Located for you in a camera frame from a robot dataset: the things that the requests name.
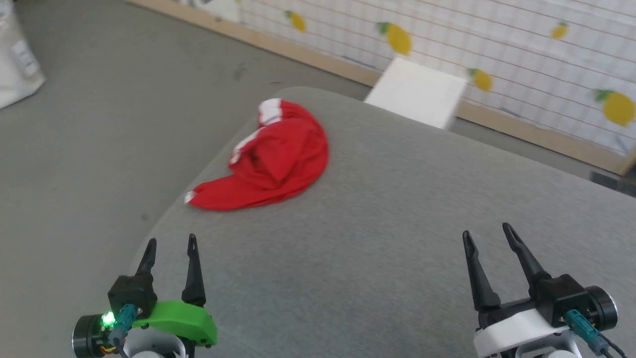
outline gray cushion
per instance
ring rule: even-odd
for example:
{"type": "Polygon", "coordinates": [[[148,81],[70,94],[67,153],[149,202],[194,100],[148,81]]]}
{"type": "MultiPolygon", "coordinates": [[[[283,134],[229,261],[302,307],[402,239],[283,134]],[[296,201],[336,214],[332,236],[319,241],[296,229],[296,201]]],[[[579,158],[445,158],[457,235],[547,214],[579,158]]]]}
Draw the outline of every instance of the gray cushion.
{"type": "MultiPolygon", "coordinates": [[[[614,296],[621,316],[608,335],[636,354],[636,199],[334,93],[278,96],[327,131],[323,176],[262,208],[209,212],[181,197],[151,233],[160,299],[180,298],[188,234],[198,237],[219,326],[218,346],[198,357],[475,356],[462,231],[511,301],[527,284],[504,221],[549,272],[614,296]]],[[[230,150],[255,128],[248,121],[193,185],[227,175],[230,150]]]]}

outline white stripe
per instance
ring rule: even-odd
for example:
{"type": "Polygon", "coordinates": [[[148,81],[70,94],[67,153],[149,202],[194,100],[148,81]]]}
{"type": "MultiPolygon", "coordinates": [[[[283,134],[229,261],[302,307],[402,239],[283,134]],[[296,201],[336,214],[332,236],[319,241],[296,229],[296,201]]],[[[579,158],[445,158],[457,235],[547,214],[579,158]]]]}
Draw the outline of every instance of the white stripe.
{"type": "Polygon", "coordinates": [[[250,134],[247,137],[245,137],[242,141],[240,141],[237,144],[237,146],[234,147],[234,150],[232,150],[232,156],[230,157],[230,164],[234,164],[234,163],[239,161],[241,149],[243,149],[243,147],[246,144],[248,144],[251,140],[256,138],[256,136],[261,131],[261,129],[262,128],[259,128],[259,129],[255,130],[252,134],[250,134]]]}
{"type": "Polygon", "coordinates": [[[189,192],[187,192],[187,193],[186,193],[186,197],[184,198],[184,199],[185,199],[186,204],[188,204],[188,203],[190,202],[190,200],[194,199],[196,194],[197,194],[197,193],[193,192],[192,190],[191,190],[191,191],[189,191],[189,192]]]}
{"type": "Polygon", "coordinates": [[[272,123],[280,122],[282,116],[282,110],[280,109],[280,98],[272,98],[267,101],[263,101],[258,106],[260,116],[258,122],[261,125],[270,125],[272,123]]]}

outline lemon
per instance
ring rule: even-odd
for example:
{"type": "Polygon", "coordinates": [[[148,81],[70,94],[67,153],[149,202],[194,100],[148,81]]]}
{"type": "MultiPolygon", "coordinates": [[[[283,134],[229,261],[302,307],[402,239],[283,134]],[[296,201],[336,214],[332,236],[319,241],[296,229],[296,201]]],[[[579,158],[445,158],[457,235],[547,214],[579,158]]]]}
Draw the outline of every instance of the lemon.
{"type": "Polygon", "coordinates": [[[492,79],[488,73],[480,69],[469,68],[468,74],[473,77],[473,82],[477,88],[484,92],[490,91],[490,88],[492,87],[492,79]]]}
{"type": "Polygon", "coordinates": [[[610,121],[627,127],[634,119],[636,108],[629,97],[613,90],[594,90],[596,102],[603,102],[603,114],[610,121]]]}
{"type": "Polygon", "coordinates": [[[565,21],[561,21],[558,23],[558,26],[552,29],[552,38],[560,39],[563,38],[567,34],[567,23],[565,21]]]}
{"type": "Polygon", "coordinates": [[[296,30],[305,32],[307,30],[305,26],[305,19],[299,14],[293,11],[285,11],[285,17],[291,20],[291,25],[296,28],[296,30]]]}
{"type": "Polygon", "coordinates": [[[393,51],[408,56],[411,52],[411,36],[400,26],[390,22],[379,22],[376,24],[381,35],[387,36],[387,42],[393,51]]]}

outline grid pattern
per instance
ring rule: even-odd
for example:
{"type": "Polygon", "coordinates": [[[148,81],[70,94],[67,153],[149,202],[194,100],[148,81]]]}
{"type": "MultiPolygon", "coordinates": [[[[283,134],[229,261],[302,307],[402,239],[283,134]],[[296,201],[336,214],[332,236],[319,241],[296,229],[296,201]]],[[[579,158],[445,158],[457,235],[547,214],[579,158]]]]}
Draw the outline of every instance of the grid pattern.
{"type": "Polygon", "coordinates": [[[634,0],[241,0],[240,13],[253,29],[377,71],[396,56],[377,23],[396,24],[412,61],[489,75],[487,92],[469,82],[470,103],[622,155],[636,147],[636,125],[608,120],[593,95],[636,99],[634,0]]]}

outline cable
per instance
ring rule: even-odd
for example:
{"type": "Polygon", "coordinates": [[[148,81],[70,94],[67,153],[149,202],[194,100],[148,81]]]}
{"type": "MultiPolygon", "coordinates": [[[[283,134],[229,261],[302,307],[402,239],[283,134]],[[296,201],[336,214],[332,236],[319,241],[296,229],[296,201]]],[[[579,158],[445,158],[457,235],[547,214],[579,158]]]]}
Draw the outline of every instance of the cable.
{"type": "Polygon", "coordinates": [[[606,358],[614,358],[614,356],[613,356],[613,355],[611,355],[611,354],[607,351],[607,349],[604,349],[604,350],[603,350],[603,355],[604,355],[604,356],[606,356],[606,358]]]}
{"type": "Polygon", "coordinates": [[[627,355],[625,354],[625,352],[622,349],[620,349],[620,347],[618,347],[614,342],[609,340],[608,337],[605,337],[605,335],[602,334],[601,332],[598,333],[598,336],[603,338],[605,341],[607,341],[607,344],[609,344],[609,346],[612,347],[616,351],[616,353],[618,353],[618,355],[620,355],[622,358],[627,358],[627,355]]]}
{"type": "Polygon", "coordinates": [[[113,345],[117,347],[117,352],[121,358],[128,358],[128,355],[123,351],[123,346],[119,343],[119,338],[113,339],[113,345]]]}

